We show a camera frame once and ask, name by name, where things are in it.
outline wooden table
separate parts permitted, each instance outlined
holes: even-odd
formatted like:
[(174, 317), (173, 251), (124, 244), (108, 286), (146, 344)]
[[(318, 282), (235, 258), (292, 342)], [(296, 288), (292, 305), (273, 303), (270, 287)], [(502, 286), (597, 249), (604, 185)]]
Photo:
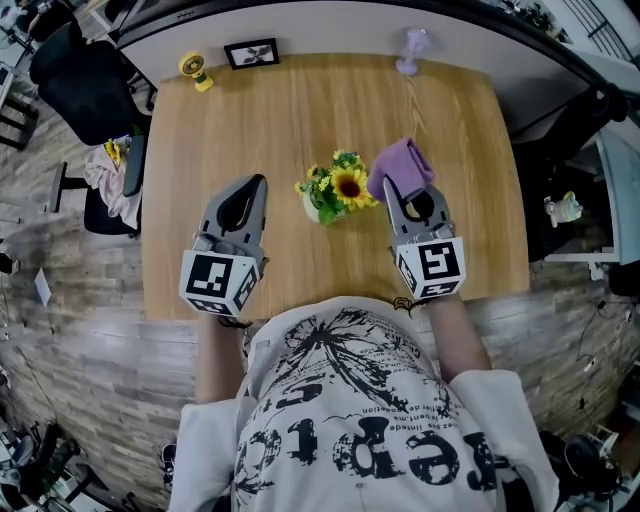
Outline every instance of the wooden table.
[(411, 136), (436, 173), (463, 237), (464, 299), (528, 289), (524, 213), (511, 145), (489, 79), (421, 62), (415, 77), (372, 55), (284, 57), (276, 66), (211, 70), (198, 93), (179, 77), (159, 87), (142, 201), (147, 318), (195, 315), (178, 296), (184, 249), (213, 195), (238, 177), (267, 177), (262, 246), (270, 262), (244, 313), (271, 317), (337, 295), (410, 296), (388, 247), (383, 205), (313, 224), (293, 189), (333, 151), (380, 150)]

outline equipment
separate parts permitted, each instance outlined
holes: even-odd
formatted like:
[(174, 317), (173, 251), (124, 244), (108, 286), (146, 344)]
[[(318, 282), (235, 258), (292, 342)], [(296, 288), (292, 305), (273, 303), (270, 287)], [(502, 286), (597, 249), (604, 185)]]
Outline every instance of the equipment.
[(391, 252), (413, 296), (430, 299), (457, 292), (466, 278), (464, 250), (444, 196), (427, 185), (402, 197), (389, 176), (383, 186), (394, 233)]
[(200, 92), (208, 91), (213, 86), (213, 80), (203, 71), (204, 57), (198, 52), (189, 52), (180, 59), (180, 73), (190, 76), (196, 81), (196, 89)]
[(209, 202), (193, 249), (182, 258), (180, 297), (192, 308), (240, 313), (267, 262), (259, 245), (266, 202), (261, 174), (241, 178)]

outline yellow fan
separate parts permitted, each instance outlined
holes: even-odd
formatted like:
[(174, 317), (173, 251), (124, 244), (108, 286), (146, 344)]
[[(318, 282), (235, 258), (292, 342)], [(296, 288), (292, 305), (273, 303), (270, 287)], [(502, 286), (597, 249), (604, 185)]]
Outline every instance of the yellow fan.
[(190, 76), (196, 81), (196, 89), (200, 92), (208, 91), (213, 85), (211, 77), (203, 71), (204, 57), (198, 52), (189, 52), (180, 59), (180, 73)]

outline small figurine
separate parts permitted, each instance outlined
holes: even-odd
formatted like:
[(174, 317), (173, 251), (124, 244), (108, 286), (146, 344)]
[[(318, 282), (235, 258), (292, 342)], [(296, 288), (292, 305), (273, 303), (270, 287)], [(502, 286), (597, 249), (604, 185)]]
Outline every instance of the small figurine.
[(573, 222), (582, 217), (583, 206), (573, 192), (567, 192), (561, 201), (554, 203), (550, 197), (544, 200), (544, 211), (551, 218), (551, 225), (558, 227), (562, 222)]
[(405, 46), (402, 51), (404, 59), (398, 59), (396, 61), (396, 69), (403, 75), (415, 75), (418, 72), (416, 58), (419, 57), (430, 44), (431, 40), (426, 30), (422, 28), (410, 28), (407, 30), (407, 46)]

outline purple cloth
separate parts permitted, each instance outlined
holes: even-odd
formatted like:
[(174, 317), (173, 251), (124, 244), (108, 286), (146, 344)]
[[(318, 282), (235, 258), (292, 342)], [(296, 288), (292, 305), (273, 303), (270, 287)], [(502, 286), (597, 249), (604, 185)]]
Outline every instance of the purple cloth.
[(433, 170), (409, 137), (382, 150), (373, 164), (367, 190), (378, 201), (385, 200), (382, 184), (385, 176), (393, 180), (402, 197), (422, 190), (434, 179)]

